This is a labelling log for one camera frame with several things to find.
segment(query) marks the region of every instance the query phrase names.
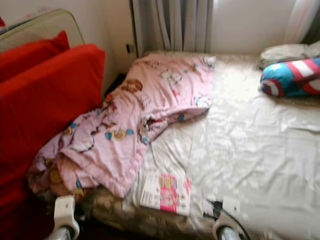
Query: cartoon print blanket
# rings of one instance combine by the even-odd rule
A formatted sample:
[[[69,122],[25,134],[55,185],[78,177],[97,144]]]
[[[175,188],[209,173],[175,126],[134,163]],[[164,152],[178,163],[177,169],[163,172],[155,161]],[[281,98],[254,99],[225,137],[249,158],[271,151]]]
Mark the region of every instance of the cartoon print blanket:
[[[320,58],[267,66],[260,85],[266,94],[277,97],[320,95]]]
[[[214,57],[150,54],[137,59],[101,109],[76,118],[35,156],[27,173],[32,191],[50,200],[76,200],[102,185],[124,198],[147,144],[169,124],[205,113],[211,105]]]

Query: pink blanket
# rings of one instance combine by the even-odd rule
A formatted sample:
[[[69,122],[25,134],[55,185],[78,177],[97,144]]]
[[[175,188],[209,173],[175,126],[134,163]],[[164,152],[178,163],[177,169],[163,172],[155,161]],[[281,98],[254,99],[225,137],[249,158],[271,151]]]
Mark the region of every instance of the pink blanket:
[[[102,185],[124,198],[147,145],[169,124],[205,113],[214,57],[150,54],[137,59],[102,109],[80,115],[35,156],[30,188],[45,199],[81,198]]]

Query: book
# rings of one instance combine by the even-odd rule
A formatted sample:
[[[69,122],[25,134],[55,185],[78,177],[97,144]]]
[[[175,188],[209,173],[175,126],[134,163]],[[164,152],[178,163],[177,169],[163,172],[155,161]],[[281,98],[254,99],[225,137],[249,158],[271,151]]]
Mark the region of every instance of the book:
[[[168,174],[148,173],[140,205],[147,208],[189,216],[192,182]]]

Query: white bedsheet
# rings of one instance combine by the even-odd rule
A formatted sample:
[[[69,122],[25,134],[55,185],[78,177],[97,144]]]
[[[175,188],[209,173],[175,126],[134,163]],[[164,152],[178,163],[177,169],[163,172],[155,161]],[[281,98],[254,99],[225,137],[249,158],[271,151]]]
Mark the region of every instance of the white bedsheet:
[[[124,200],[99,189],[94,217],[163,239],[210,239],[203,202],[228,196],[251,239],[320,239],[320,99],[265,95],[257,59],[218,55],[208,114],[150,144]],[[191,178],[190,217],[139,206],[147,172]]]

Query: captain america pillow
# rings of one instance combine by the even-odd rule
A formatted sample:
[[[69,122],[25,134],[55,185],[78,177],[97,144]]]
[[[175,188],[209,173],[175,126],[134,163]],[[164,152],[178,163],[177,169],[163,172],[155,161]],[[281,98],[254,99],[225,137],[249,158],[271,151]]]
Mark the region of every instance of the captain america pillow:
[[[260,85],[263,92],[277,97],[320,95],[320,57],[269,65]]]

